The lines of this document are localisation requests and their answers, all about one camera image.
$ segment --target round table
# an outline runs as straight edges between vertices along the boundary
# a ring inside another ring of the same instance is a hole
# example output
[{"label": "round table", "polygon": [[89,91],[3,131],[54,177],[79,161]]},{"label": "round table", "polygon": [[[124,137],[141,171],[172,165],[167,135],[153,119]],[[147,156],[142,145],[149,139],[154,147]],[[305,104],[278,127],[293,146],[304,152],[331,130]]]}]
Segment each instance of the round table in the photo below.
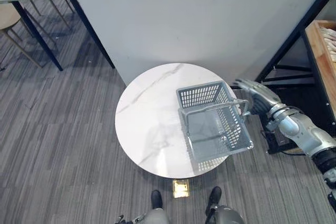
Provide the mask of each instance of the round table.
[{"label": "round table", "polygon": [[118,102],[115,130],[128,157],[152,174],[189,178],[217,167],[226,157],[198,163],[187,149],[176,90],[222,79],[192,64],[171,63],[136,77]]}]

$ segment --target robotic arm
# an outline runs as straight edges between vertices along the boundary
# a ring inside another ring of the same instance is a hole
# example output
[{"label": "robotic arm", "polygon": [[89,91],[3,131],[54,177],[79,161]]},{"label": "robotic arm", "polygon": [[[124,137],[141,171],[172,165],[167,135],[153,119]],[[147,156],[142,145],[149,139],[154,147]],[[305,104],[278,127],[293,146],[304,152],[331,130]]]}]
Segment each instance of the robotic arm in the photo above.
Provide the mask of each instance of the robotic arm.
[{"label": "robotic arm", "polygon": [[267,114],[266,127],[270,131],[279,127],[285,137],[293,140],[313,160],[331,189],[328,200],[336,212],[336,140],[298,109],[281,103],[280,97],[264,85],[244,79],[237,79],[235,84],[252,95],[251,114]]}]

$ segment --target brass floor plate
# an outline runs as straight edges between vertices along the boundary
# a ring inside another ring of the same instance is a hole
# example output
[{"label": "brass floor plate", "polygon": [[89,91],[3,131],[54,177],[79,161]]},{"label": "brass floor plate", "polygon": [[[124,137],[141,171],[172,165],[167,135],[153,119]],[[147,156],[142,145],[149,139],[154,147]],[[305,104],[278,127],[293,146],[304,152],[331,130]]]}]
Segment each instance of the brass floor plate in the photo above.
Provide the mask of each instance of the brass floor plate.
[{"label": "brass floor plate", "polygon": [[189,180],[174,179],[173,180],[174,198],[189,197]]}]

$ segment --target wooden shelf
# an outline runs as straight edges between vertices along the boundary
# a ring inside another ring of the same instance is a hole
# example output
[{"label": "wooden shelf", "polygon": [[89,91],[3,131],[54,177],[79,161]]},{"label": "wooden shelf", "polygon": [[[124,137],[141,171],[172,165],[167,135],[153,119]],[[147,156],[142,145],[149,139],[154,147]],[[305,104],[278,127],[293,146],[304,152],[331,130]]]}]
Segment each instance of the wooden shelf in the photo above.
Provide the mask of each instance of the wooden shelf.
[{"label": "wooden shelf", "polygon": [[336,63],[331,59],[327,45],[320,33],[320,27],[336,30],[336,22],[314,20],[306,28],[306,34],[319,69],[319,74],[327,92],[333,114],[336,117]]}]

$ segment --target basket handle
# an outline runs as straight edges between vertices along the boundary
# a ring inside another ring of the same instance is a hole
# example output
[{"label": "basket handle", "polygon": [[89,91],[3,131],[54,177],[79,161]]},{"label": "basket handle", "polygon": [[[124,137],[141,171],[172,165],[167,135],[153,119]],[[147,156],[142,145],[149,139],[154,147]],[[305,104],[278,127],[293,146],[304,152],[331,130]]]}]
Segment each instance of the basket handle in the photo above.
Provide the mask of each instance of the basket handle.
[{"label": "basket handle", "polygon": [[209,105],[207,107],[204,107],[202,109],[199,110],[195,110],[195,111],[190,111],[190,112],[186,112],[185,113],[185,118],[186,118],[186,130],[187,130],[187,134],[189,134],[189,116],[192,114],[197,114],[197,113],[202,113],[205,112],[207,110],[217,110],[217,109],[221,109],[221,108],[225,108],[225,107],[229,107],[229,106],[235,106],[238,104],[242,104],[244,103],[244,109],[243,112],[240,114],[241,118],[244,119],[244,116],[246,115],[250,115],[250,112],[247,111],[248,109],[248,100],[242,100],[242,99],[233,99],[231,102],[226,102],[226,103],[219,103],[219,104],[215,104],[215,105]]}]

